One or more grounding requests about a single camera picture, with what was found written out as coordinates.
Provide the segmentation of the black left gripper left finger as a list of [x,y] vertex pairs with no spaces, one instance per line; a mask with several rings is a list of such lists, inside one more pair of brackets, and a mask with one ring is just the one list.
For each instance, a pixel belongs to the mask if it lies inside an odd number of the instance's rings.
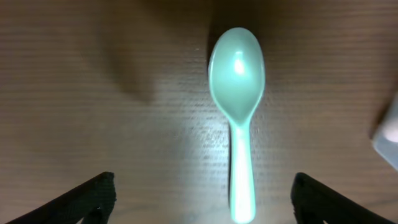
[[7,224],[107,224],[115,203],[114,173],[102,172]]

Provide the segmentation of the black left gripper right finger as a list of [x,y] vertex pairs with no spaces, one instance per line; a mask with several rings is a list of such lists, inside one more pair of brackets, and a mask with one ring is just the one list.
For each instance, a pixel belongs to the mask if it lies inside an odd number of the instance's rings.
[[309,175],[295,175],[290,198],[298,224],[394,224]]

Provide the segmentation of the mint green plastic spoon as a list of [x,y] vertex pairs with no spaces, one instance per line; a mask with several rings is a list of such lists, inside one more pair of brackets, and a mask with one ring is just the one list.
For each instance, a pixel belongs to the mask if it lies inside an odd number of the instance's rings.
[[249,30],[227,30],[216,42],[208,65],[209,90],[230,126],[229,207],[236,223],[256,216],[250,123],[265,89],[261,47]]

